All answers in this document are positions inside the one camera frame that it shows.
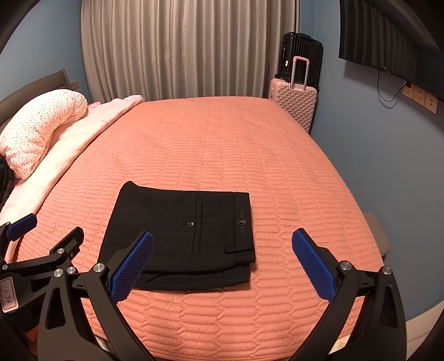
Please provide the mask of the wall mounted black television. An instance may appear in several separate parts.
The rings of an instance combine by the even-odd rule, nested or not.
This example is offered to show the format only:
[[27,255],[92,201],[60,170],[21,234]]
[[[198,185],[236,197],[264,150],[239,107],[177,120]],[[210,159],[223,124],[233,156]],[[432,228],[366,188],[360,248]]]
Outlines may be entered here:
[[340,1],[339,58],[443,100],[442,1]]

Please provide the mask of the black pants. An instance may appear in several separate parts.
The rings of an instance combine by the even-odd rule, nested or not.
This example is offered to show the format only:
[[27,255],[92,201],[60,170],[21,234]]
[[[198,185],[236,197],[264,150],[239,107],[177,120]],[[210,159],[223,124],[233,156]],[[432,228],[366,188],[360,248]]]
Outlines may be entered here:
[[153,254],[140,290],[202,291],[247,284],[256,261],[247,192],[120,189],[98,261],[106,263],[143,231]]

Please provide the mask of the beige wall socket panel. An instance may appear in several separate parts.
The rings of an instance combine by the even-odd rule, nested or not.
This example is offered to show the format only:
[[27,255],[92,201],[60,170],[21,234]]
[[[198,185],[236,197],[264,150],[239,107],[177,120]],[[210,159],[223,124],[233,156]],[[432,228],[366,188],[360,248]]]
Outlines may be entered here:
[[438,98],[432,93],[422,89],[420,86],[416,86],[409,82],[403,85],[402,94],[413,100],[414,102],[420,104],[431,113],[436,114],[438,109]]

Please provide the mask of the grey bed headboard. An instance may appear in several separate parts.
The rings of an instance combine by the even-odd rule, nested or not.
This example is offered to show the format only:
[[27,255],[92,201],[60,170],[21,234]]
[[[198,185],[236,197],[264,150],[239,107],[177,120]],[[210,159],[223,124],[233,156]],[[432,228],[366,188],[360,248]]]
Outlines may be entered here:
[[49,74],[13,92],[0,102],[1,131],[20,108],[45,92],[54,89],[75,90],[79,87],[77,81],[70,82],[65,69]]

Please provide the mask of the white dotted pillow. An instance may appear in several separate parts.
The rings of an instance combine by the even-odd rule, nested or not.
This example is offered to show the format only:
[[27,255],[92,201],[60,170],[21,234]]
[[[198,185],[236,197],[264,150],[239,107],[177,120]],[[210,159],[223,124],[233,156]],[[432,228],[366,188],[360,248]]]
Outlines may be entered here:
[[87,112],[79,92],[55,89],[24,104],[1,132],[1,155],[19,179],[27,179],[46,155],[55,130]]

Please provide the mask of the light pink folded blanket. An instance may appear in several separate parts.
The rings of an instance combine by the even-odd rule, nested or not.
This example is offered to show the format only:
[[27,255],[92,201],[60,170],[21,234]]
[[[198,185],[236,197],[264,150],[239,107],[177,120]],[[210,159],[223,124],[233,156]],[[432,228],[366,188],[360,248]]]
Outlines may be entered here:
[[89,108],[85,117],[54,132],[47,155],[26,180],[20,180],[1,209],[1,223],[37,213],[58,180],[87,146],[126,112],[144,101],[141,95]]

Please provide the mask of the grey bench stool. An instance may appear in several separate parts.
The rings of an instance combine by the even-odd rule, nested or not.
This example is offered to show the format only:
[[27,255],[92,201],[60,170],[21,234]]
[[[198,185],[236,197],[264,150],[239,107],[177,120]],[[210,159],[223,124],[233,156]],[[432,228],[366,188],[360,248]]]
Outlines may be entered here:
[[373,238],[375,239],[381,257],[384,259],[390,251],[390,241],[388,236],[373,212],[364,212],[364,218],[367,221]]

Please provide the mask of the grey pleated curtain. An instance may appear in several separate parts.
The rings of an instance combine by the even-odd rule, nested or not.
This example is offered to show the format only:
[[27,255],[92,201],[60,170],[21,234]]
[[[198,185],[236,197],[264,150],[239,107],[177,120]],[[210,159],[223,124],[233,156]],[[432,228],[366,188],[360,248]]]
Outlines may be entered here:
[[92,98],[264,97],[295,1],[83,1]]

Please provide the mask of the black hard suitcase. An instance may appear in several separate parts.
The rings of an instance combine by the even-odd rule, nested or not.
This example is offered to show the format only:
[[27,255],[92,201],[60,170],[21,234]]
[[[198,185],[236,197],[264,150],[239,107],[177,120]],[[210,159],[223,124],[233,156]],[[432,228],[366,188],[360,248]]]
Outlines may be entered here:
[[303,84],[307,78],[307,86],[319,90],[321,76],[321,66],[324,47],[317,41],[303,33],[287,32],[283,34],[281,47],[278,55],[278,71],[275,78],[290,82],[294,57],[302,57],[309,61],[309,68],[306,68],[306,61],[298,59],[294,73],[294,82]]

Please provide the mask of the pink hard suitcase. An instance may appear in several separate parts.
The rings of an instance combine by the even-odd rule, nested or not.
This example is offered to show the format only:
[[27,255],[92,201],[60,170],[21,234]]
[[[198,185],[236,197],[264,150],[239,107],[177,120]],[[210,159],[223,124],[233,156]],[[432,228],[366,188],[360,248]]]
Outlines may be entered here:
[[[297,62],[306,64],[302,84],[295,79]],[[296,122],[307,132],[310,132],[317,102],[317,90],[308,86],[309,60],[305,57],[294,56],[291,69],[291,80],[273,78],[269,85],[269,99],[277,102]]]

